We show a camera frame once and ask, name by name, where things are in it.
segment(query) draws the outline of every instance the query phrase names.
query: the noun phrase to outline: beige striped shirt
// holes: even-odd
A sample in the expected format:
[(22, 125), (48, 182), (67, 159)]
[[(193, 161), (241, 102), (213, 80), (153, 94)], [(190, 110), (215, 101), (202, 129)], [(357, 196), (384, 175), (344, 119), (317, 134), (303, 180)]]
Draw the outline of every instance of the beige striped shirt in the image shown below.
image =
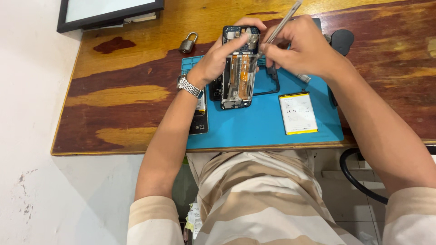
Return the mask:
[[(195, 245), (361, 245), (335, 224), (312, 170), (272, 152), (225, 153), (199, 176), (203, 226)], [(384, 245), (436, 244), (436, 189), (395, 192), (386, 210)], [(174, 202), (151, 196), (130, 207), (128, 245), (184, 244)]]

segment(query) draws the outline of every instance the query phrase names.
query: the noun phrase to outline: wristwatch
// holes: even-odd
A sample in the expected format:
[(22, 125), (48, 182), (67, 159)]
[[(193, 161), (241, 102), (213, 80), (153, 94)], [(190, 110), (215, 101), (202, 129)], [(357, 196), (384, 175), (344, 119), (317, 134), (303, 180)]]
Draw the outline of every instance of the wristwatch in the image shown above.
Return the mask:
[(188, 82), (188, 80), (186, 80), (186, 75), (180, 75), (177, 78), (177, 92), (179, 92), (182, 88), (188, 91), (193, 96), (197, 97), (198, 99), (201, 99), (201, 97), (203, 96), (203, 90), (198, 89), (190, 82)]

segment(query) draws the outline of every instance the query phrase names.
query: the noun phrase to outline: black plastic frame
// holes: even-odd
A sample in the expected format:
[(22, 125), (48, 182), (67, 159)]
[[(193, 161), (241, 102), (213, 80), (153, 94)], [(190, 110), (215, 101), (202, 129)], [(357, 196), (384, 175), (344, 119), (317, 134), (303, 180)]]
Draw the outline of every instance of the black plastic frame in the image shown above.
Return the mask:
[(122, 24), (124, 19), (158, 12), (164, 9), (164, 0), (155, 0), (154, 3), (147, 3), (131, 8), (117, 10), (105, 14), (91, 16), (85, 19), (65, 22), (68, 10), (68, 0), (61, 0), (61, 9), (59, 11), (57, 32), (64, 33), (77, 29), (90, 29), (95, 27), (111, 26)]

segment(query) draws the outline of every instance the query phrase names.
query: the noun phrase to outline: metal tweezers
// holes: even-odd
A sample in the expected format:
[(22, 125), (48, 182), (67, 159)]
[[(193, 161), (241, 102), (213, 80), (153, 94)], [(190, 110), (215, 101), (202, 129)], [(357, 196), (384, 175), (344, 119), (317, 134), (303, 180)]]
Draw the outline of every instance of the metal tweezers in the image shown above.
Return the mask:
[[(297, 0), (297, 2), (289, 10), (288, 14), (286, 14), (286, 16), (283, 18), (283, 20), (277, 26), (277, 28), (272, 32), (272, 34), (268, 38), (268, 40), (266, 40), (266, 43), (270, 44), (274, 41), (277, 34), (279, 34), (279, 32), (283, 29), (283, 27), (286, 25), (286, 23), (288, 23), (288, 21), (292, 18), (292, 16), (295, 14), (295, 12), (301, 6), (302, 3), (303, 3), (303, 0)], [(262, 55), (263, 55), (262, 51), (259, 50), (259, 52), (256, 54), (256, 57), (254, 60), (257, 61), (259, 58), (262, 57)], [(298, 74), (295, 76), (305, 83), (308, 83), (311, 80), (311, 78), (308, 75)]]

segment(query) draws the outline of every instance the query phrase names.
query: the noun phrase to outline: hand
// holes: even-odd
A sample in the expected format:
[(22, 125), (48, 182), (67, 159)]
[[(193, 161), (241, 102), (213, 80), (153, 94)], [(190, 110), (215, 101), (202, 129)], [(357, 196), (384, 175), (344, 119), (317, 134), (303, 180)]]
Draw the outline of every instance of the hand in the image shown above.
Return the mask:
[[(255, 26), (261, 31), (266, 30), (266, 26), (258, 18), (242, 18), (235, 26)], [(239, 38), (222, 45), (222, 35), (215, 44), (209, 49), (206, 55), (189, 71), (187, 80), (199, 89), (203, 89), (206, 84), (215, 80), (222, 74), (225, 68), (225, 58), (236, 49), (244, 45), (248, 40), (248, 34), (244, 33)]]
[[(264, 41), (276, 27), (268, 30)], [(289, 50), (277, 47), (283, 42), (291, 43)], [(309, 15), (288, 22), (274, 39), (273, 44), (261, 44), (260, 48), (266, 56), (267, 67), (270, 67), (274, 61), (277, 69), (283, 67), (293, 74), (312, 74), (323, 79), (334, 79), (344, 70), (354, 70), (350, 61), (327, 43)]]

